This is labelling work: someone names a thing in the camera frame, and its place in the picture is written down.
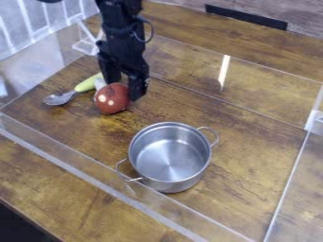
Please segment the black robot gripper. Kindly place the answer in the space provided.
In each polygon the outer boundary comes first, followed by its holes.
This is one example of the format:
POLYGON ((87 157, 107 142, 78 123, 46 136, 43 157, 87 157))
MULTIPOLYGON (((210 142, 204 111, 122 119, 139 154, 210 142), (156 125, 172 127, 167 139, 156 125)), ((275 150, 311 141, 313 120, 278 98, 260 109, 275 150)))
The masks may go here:
POLYGON ((102 14, 104 41, 98 41, 99 65, 107 84, 119 82, 122 73, 128 77, 128 98, 132 102, 146 94, 150 81, 144 77, 150 66, 143 58, 146 50, 142 0, 95 0, 102 14))

